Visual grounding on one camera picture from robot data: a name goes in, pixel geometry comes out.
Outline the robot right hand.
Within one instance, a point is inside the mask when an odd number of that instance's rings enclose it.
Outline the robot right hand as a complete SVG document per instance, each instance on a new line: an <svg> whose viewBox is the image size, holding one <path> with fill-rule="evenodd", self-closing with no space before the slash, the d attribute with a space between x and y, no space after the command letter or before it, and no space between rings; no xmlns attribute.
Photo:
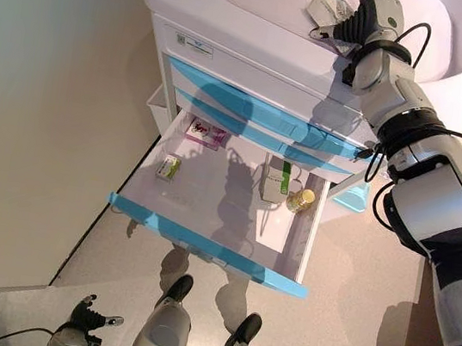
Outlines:
<svg viewBox="0 0 462 346"><path fill-rule="evenodd" d="M329 44L349 59L364 48L398 51L397 39L404 29L403 18L399 0L359 0L358 8L345 21L314 28L309 36L314 41Z"/></svg>

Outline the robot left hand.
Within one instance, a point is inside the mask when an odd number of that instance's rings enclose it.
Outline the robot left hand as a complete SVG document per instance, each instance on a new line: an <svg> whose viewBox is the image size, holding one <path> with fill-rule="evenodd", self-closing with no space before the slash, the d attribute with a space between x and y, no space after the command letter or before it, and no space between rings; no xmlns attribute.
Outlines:
<svg viewBox="0 0 462 346"><path fill-rule="evenodd" d="M92 306L97 297L96 293L94 293L82 298L74 307L69 322L81 329L82 332L95 331L105 326L121 326L125 323L125 319L119 315L101 315L93 310Z"/></svg>

